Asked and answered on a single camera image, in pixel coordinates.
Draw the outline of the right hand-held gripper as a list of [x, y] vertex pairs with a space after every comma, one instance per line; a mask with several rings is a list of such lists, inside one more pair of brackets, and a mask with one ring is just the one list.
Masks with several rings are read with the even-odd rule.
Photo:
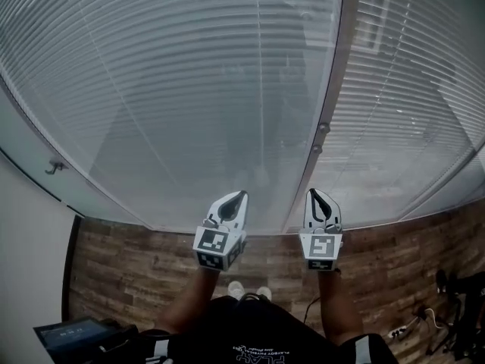
[[304, 228], [299, 232], [309, 270], [334, 271], [343, 244], [341, 211], [321, 190], [311, 188], [305, 197]]

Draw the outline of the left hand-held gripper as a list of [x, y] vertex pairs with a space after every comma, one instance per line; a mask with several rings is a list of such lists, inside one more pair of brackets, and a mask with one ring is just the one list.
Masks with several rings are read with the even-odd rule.
[[227, 271], [246, 246], [249, 195], [229, 193], [212, 203], [207, 224], [198, 226], [192, 250], [203, 268]]

